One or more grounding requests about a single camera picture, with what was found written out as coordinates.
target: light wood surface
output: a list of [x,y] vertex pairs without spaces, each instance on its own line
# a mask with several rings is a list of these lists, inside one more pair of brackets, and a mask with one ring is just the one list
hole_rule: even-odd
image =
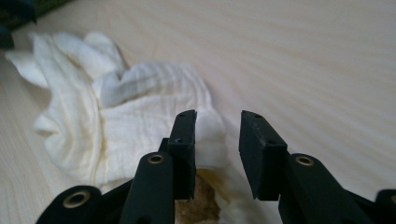
[[[190,63],[224,117],[241,174],[240,112],[262,114],[289,145],[370,200],[396,189],[396,3],[384,1],[74,1],[13,33],[96,30],[129,65]],[[48,92],[0,59],[0,223],[33,223],[78,182],[32,130]],[[278,223],[276,206],[263,222]]]

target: wood grain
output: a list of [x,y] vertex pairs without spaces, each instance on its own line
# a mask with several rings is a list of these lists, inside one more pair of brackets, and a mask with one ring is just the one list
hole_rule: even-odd
[[[74,1],[13,33],[109,35],[129,65],[192,64],[228,130],[233,165],[240,112],[262,114],[290,146],[320,159],[346,189],[373,199],[396,188],[394,1]],[[50,99],[0,59],[0,223],[33,223],[77,184],[32,131]],[[277,223],[275,205],[265,220]]]

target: table surface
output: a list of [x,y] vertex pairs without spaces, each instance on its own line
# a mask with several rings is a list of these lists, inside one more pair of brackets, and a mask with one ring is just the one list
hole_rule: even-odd
[[[370,200],[396,189],[396,2],[73,1],[13,32],[101,31],[129,65],[190,63],[224,117],[230,157],[240,113],[259,113],[290,152],[320,159],[341,185]],[[0,223],[33,223],[78,182],[54,164],[33,132],[50,95],[0,58]],[[275,209],[267,223],[279,223]]]

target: white towel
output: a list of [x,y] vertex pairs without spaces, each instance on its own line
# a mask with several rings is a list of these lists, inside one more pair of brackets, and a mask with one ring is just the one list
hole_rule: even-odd
[[209,92],[187,64],[140,63],[125,70],[100,33],[31,35],[33,53],[6,57],[31,83],[51,91],[35,121],[45,149],[66,173],[101,187],[134,177],[142,156],[168,137],[178,113],[196,109],[196,164],[224,165],[224,130]]

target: crumpled cloth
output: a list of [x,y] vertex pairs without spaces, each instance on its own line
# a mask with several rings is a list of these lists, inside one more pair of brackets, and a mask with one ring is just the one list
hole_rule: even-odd
[[196,165],[225,165],[224,128],[200,76],[187,64],[140,63],[127,69],[101,33],[31,34],[33,52],[10,51],[21,76],[50,90],[34,128],[53,162],[83,184],[134,177],[157,151],[178,113],[196,109]]

